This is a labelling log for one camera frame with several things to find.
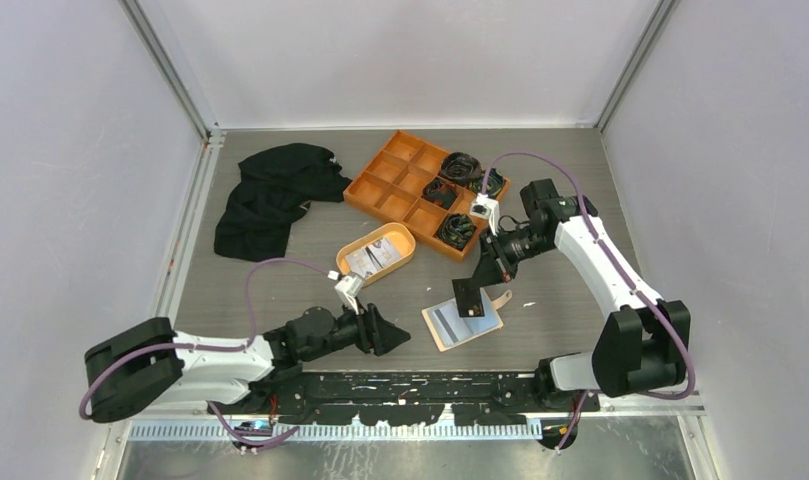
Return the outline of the black VIP credit card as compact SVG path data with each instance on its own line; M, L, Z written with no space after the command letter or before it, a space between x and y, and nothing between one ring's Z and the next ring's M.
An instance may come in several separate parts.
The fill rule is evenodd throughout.
M461 278L452 280L452 288L458 315L461 318L484 316L484 306L481 296L482 283L475 278Z

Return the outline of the beige card holder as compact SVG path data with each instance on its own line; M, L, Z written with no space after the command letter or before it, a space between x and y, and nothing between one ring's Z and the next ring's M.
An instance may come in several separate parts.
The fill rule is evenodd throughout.
M455 299L421 311L439 352L448 351L504 327L499 311L513 298L513 292L506 290L494 299L484 289L480 292L485 310L483 316L461 317Z

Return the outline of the orange oval tray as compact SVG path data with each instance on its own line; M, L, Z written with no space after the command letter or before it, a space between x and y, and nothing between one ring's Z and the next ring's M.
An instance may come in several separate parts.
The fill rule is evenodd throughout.
M354 273L368 286L408 263L415 249L415 237L403 224L386 223L341 248L336 265L342 274Z

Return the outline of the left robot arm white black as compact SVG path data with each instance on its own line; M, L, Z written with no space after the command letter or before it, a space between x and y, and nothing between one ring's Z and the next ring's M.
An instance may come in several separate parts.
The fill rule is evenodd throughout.
M300 374L308 362L348 347L382 356L410 338L373 303L340 315L312 307L244 341L190 335L155 317L86 351L88 388L78 413L98 424L174 403L239 405L257 413L270 403L270 384Z

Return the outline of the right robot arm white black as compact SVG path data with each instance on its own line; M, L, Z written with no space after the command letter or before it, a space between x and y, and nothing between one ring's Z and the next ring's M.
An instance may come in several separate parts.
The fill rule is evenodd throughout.
M458 311L477 316L480 288L512 281L522 261L556 250L581 275L604 317L589 352L545 359L535 384L538 403L562 409L575 390L610 397L643 394L680 400L695 388L688 353L691 317L681 301L666 301L627 263L606 234L591 202L581 193L562 196L550 179L520 192L527 220L514 230L500 226L496 199L480 193L470 206L489 227L479 238L480 259L472 276L454 281Z

